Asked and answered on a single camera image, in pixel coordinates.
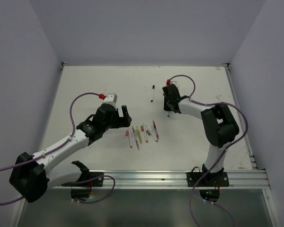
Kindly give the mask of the black capped white pen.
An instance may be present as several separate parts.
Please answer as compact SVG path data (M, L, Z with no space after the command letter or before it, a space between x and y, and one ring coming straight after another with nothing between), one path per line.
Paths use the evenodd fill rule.
M151 102L154 101L154 94L155 94L155 85L152 85L152 90L151 90Z

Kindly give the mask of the grey capped white pen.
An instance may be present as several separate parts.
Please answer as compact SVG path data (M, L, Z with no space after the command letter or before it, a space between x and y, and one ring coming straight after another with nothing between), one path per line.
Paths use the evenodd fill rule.
M155 136L155 134L153 133L152 130L150 130L150 134L151 134L152 138L154 139L154 141L158 142L158 139L157 139L157 137Z

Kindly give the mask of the dark purple pen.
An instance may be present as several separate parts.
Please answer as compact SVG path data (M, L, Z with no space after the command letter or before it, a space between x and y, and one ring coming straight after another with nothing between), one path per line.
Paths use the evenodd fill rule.
M140 151L139 142L138 142L137 135L135 133L133 126L132 126L132 131L133 131L133 137L134 137L134 140L135 140L135 144L137 146L138 151Z

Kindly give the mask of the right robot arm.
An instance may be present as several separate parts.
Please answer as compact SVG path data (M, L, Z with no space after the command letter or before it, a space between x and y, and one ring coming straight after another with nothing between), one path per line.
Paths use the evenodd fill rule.
M207 140L210 143L208 156L201 172L190 172L188 180L198 182L198 186L210 186L223 178L226 147L235 140L239 127L226 104L205 106L181 96L176 85L162 88L164 110L186 114L202 120Z

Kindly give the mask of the pink capped white pen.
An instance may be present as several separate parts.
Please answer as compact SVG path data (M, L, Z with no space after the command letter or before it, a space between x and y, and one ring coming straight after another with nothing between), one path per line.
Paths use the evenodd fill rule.
M132 142L132 132L131 129L128 129L128 138L129 138L129 146L130 148L133 148L133 142Z

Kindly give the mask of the yellow pen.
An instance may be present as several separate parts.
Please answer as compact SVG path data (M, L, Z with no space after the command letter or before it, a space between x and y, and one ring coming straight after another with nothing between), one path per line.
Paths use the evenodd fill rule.
M138 137L139 143L142 144L142 137L141 137L140 130L139 130L138 126L136 126L136 132L137 132L137 137Z

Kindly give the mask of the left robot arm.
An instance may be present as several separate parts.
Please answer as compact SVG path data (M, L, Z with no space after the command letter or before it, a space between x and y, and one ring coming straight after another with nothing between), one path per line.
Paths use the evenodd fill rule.
M102 138L109 129L128 128L131 125L127 107L122 107L123 116L110 104L102 104L95 114L81 122L69 136L46 150L32 155L26 152L17 157L9 183L29 202L40 199L48 189L60 185L82 186L103 178L92 174L80 161L73 161L66 168L57 166L75 152L84 149Z

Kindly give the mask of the brown capped white pen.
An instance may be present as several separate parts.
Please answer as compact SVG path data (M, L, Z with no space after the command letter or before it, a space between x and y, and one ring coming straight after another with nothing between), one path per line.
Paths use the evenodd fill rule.
M147 134L147 130L146 130L146 126L145 124L143 124L143 132L144 132L144 138L145 138L145 142L148 143L148 134Z

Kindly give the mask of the magenta pen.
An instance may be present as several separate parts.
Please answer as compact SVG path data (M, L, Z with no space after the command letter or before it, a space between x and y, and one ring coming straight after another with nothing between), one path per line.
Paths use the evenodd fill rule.
M153 124L153 127L154 127L155 135L156 135L157 139L159 140L159 134L158 134L157 126L156 126L156 123L155 123L154 120L152 120L152 124Z

